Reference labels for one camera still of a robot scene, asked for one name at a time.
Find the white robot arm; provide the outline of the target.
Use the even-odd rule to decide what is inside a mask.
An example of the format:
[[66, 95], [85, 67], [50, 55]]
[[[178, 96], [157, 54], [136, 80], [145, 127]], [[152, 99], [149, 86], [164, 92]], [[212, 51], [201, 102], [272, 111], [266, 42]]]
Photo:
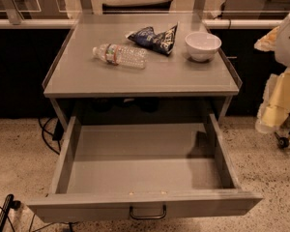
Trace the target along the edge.
[[290, 13], [276, 28], [259, 39], [254, 48], [273, 51], [275, 60], [286, 67], [282, 74], [270, 75], [257, 113], [256, 130], [272, 133], [290, 114]]

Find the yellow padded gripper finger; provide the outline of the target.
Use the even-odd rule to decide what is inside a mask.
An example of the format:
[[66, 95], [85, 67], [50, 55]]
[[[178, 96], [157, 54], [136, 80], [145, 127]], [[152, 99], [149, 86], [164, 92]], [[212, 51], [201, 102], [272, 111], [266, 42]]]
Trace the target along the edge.
[[280, 75], [271, 74], [263, 93], [255, 129], [272, 133], [280, 128], [290, 114], [290, 68]]

